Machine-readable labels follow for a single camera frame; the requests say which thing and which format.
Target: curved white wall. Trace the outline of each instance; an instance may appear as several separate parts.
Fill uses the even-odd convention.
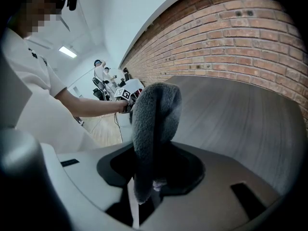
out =
[[[101,0],[103,43],[115,66],[143,31],[177,0]]]

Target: ceiling light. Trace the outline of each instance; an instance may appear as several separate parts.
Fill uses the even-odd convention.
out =
[[[68,55],[68,56],[70,56],[70,57],[72,57],[72,58],[77,57],[77,55],[76,55],[75,53],[71,52],[68,48],[66,48],[66,47],[64,47],[64,46],[62,46],[62,47],[59,49],[59,51],[63,52],[64,54],[66,54],[66,55]]]

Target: red brick wall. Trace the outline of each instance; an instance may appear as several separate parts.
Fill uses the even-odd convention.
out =
[[[174,75],[229,78],[300,104],[308,119],[308,57],[273,0],[179,0],[141,35],[123,61],[145,85]]]

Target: wooden floor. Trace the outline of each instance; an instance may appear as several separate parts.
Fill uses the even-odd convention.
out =
[[[173,141],[230,156],[280,194],[295,179],[307,147],[298,105],[238,81],[176,76],[182,114]]]
[[[85,122],[83,128],[101,147],[122,143],[119,127],[114,122],[114,114],[81,119]]]

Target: person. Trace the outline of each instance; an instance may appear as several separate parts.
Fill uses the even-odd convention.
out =
[[[29,49],[26,37],[51,14],[59,13],[58,0],[24,0],[3,34],[1,50],[32,96],[16,127],[28,131],[39,142],[53,146],[56,153],[99,148],[73,118],[123,112],[126,101],[104,102],[77,98],[56,76],[45,58]]]
[[[114,100],[114,95],[116,93],[117,84],[115,83],[116,76],[109,75],[109,67],[106,66],[106,62],[103,60],[95,60],[94,62],[94,76],[99,79],[99,81],[104,82],[106,91],[110,95],[111,99]]]

